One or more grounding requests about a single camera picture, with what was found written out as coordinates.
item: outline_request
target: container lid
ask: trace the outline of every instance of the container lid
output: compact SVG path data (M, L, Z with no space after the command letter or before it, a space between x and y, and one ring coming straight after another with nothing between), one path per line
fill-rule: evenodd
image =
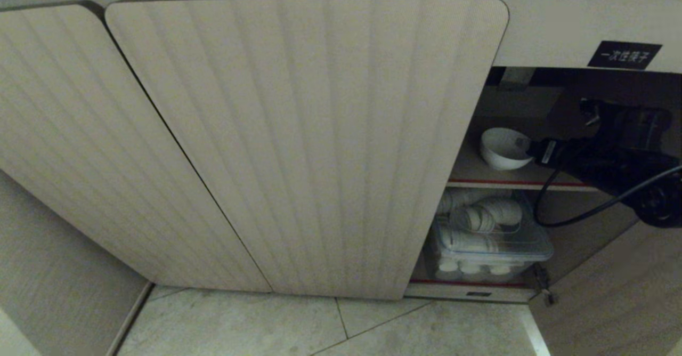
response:
M512 199L521 204L523 217L516 232L480 234L458 230L447 216L437 215L432 224L433 240L441 256L487 262L546 261L554 248L543 227L533 220L530 201L514 191Z

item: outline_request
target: cabinet door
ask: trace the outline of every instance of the cabinet door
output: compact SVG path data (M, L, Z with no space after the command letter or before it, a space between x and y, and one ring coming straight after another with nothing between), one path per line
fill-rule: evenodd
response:
M151 281L270 290L100 19L0 13L0 56L3 171Z
M501 1L129 2L105 17L275 291L402 297Z
M636 223L551 290L558 303L530 304L553 356L668 354L682 344L682 230Z

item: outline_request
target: tile floor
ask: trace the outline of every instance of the tile floor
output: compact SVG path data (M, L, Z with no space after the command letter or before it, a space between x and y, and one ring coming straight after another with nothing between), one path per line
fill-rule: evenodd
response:
M297 297L156 286L133 355L549 356L526 305Z

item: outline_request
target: sign with chinese text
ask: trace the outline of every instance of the sign with chinese text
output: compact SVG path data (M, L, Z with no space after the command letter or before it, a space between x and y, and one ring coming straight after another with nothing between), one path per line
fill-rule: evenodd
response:
M663 45L631 43L627 41L602 41L588 67L646 69Z

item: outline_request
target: plastic storage box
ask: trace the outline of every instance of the plastic storage box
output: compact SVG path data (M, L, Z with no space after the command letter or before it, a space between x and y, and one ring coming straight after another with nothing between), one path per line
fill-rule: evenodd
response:
M507 283L534 262L554 253L544 228L533 220L530 202L523 192L512 199L522 207L517 227L480 234L450 226L447 215L434 218L425 248L433 276L445 281Z

